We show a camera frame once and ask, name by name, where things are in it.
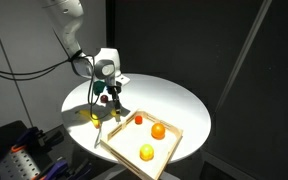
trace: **orange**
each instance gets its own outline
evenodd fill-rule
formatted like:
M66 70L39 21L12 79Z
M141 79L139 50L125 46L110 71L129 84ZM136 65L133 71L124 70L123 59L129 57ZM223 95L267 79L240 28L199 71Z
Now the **orange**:
M165 136L165 127L162 123L155 123L152 126L151 134L155 139L163 139Z
M140 158L144 161L149 161L154 157L154 149L149 144L144 144L140 149Z

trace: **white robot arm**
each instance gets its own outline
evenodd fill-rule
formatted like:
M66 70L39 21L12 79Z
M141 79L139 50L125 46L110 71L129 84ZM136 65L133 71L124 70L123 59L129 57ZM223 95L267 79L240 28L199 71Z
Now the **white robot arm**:
M92 79L104 80L113 96L115 110L120 112L118 93L129 79L121 74L120 59L116 49L101 48L95 56L86 56L75 38L76 31L83 23L83 8L79 0L38 0L52 21L53 29L67 55L72 60L76 74Z

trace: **equipment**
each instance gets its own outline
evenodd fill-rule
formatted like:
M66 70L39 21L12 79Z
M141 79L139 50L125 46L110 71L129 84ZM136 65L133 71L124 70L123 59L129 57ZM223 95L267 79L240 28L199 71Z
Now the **equipment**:
M39 0L52 21L53 29L67 55L71 58L74 72L91 79L91 85L104 81L112 95L115 111L121 111L118 93L129 82L120 71L120 59L116 49L101 48L95 56L85 55L75 38L83 23L83 8L79 0Z

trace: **wooden tray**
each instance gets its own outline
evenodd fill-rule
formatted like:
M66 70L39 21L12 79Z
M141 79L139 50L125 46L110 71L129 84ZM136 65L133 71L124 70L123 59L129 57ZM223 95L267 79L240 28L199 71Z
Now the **wooden tray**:
M134 122L138 115L143 118L143 123L140 125ZM162 123L166 128L162 140L156 140L151 136L151 127L157 122ZM139 178L157 180L180 142L182 134L183 130L143 110L138 110L124 123L104 135L100 143ZM154 148L154 158L150 161L143 161L140 158L140 147L143 144L150 144Z

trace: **round white table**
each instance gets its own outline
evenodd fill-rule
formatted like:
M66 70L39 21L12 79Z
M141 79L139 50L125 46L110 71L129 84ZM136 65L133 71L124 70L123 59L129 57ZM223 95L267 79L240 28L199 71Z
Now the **round white table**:
M62 106L63 124L81 147L97 157L117 163L116 158L98 144L99 138L119 123L123 123L127 115L137 109L142 109L183 130L183 137L169 163L190 156L203 145L210 133L211 120L206 107L193 93L158 77L142 74L124 75L130 78L130 82L122 87L119 94L123 106L120 119L106 116L101 132L94 128L92 122L78 118L75 113L80 109L89 109L87 93L90 81L82 83L66 97ZM106 94L111 100L111 95L106 91L102 94ZM112 107L112 102L104 104L99 100L93 112L101 117Z

